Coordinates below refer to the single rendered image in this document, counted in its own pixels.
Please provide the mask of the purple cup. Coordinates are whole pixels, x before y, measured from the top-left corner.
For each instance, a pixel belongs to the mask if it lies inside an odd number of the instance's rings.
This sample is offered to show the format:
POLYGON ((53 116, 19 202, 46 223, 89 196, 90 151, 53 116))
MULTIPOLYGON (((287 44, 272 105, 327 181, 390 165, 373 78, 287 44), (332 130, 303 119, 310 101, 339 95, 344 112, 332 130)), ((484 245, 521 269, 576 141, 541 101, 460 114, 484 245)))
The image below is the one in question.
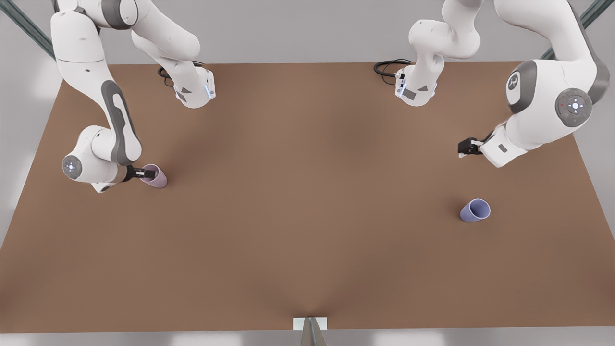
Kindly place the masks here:
POLYGON ((473 199, 468 202, 460 211, 459 217, 464 222, 478 222, 488 218, 491 208, 488 202, 483 199, 473 199))

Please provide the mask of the pink cup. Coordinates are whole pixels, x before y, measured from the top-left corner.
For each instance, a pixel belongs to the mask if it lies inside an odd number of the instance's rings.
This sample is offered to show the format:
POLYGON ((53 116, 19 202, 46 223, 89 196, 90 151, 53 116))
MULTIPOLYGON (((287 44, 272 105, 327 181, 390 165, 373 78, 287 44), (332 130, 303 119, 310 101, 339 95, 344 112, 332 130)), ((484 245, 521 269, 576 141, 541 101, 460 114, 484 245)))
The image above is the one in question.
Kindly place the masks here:
POLYGON ((147 164, 143 167, 143 169, 154 172, 154 176, 141 177, 142 182, 154 188, 165 188, 165 186, 167 186, 167 177, 159 166, 156 166, 155 164, 147 164))

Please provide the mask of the silver frame post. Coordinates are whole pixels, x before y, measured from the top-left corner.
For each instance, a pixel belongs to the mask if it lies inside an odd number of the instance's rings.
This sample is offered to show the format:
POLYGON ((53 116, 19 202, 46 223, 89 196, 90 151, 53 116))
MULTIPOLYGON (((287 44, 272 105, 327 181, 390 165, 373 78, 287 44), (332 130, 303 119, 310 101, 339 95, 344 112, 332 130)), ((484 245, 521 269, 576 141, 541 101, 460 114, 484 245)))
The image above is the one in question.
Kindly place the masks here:
POLYGON ((311 319, 305 323, 301 333, 300 346, 327 346, 327 342, 318 324, 314 324, 311 319))
POLYGON ((24 13, 24 11, 22 11, 22 9, 20 9, 20 7, 17 6, 17 4, 15 4, 15 2, 13 2, 13 0, 0 0, 0 10, 42 48, 45 53, 52 59, 56 59, 51 39, 28 17, 28 15, 26 15, 26 13, 24 13))
MULTIPOLYGON (((609 6, 611 6, 611 4, 613 4, 613 2, 615 2, 615 0, 594 0, 579 17, 582 26, 587 29, 609 6)), ((556 55, 552 48, 549 48, 540 57, 540 59, 544 60, 555 60, 555 58, 556 55)))

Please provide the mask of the white post foot plate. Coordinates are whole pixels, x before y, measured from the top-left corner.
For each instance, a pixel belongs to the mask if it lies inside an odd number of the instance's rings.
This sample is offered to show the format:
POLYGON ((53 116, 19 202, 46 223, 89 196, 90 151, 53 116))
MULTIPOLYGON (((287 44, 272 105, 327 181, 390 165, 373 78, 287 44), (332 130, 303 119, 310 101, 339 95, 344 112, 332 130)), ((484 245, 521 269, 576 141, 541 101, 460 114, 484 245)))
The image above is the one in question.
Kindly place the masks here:
POLYGON ((329 328, 326 317, 295 317, 293 318, 293 330, 303 330, 305 323, 309 322, 309 319, 311 319, 314 324, 318 324, 321 330, 327 330, 329 328))

